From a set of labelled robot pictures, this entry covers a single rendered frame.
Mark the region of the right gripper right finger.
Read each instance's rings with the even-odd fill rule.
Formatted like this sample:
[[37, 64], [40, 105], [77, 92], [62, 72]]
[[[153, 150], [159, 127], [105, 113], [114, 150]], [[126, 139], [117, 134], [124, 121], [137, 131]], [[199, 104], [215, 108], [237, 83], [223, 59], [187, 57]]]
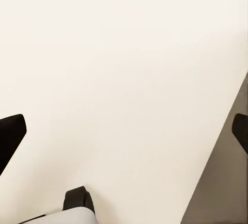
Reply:
[[232, 125], [231, 132], [248, 155], [248, 116], [236, 114]]

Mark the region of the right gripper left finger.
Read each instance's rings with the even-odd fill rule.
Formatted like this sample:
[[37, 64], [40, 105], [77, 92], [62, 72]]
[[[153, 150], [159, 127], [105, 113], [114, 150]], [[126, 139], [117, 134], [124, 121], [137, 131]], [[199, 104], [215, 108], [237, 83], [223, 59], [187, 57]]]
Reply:
[[22, 114], [0, 119], [0, 175], [22, 142], [27, 127]]

